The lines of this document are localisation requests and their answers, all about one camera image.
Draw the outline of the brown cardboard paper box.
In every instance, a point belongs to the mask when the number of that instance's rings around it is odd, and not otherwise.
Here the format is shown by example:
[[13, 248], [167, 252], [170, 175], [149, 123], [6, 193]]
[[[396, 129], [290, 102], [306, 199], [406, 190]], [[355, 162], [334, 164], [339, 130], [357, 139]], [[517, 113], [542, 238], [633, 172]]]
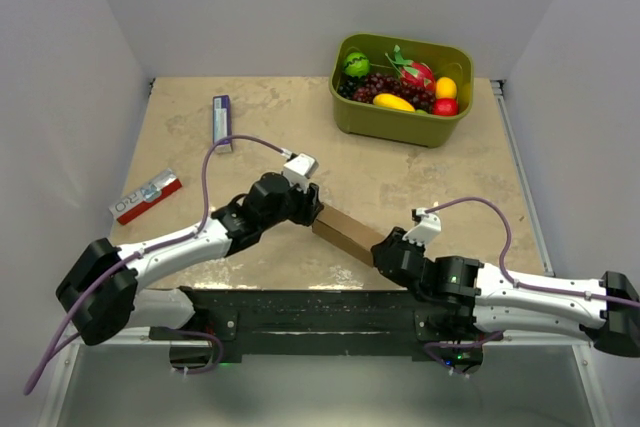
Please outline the brown cardboard paper box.
[[368, 267], [374, 267], [371, 248], [385, 239], [383, 234], [328, 204], [313, 222], [312, 232]]

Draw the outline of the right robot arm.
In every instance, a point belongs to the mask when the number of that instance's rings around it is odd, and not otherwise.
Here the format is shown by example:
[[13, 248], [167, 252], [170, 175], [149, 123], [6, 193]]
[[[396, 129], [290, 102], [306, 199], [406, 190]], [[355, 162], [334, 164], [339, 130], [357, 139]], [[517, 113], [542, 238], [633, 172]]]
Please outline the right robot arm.
[[396, 227], [371, 249], [374, 267], [426, 304], [430, 339], [462, 341], [509, 330], [588, 341], [609, 355], [639, 355], [639, 294], [624, 274], [561, 279], [516, 272], [462, 256], [430, 260]]

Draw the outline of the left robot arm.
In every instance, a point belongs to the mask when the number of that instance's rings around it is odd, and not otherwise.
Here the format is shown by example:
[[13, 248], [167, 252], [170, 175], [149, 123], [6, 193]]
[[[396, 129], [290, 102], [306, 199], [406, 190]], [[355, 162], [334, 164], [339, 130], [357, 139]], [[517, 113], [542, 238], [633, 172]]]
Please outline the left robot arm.
[[91, 242], [56, 289], [56, 297], [88, 346], [131, 324], [145, 288], [176, 272], [230, 257], [257, 244], [285, 221], [310, 226], [323, 209], [320, 187], [268, 172], [245, 194], [205, 216], [203, 224], [137, 244]]

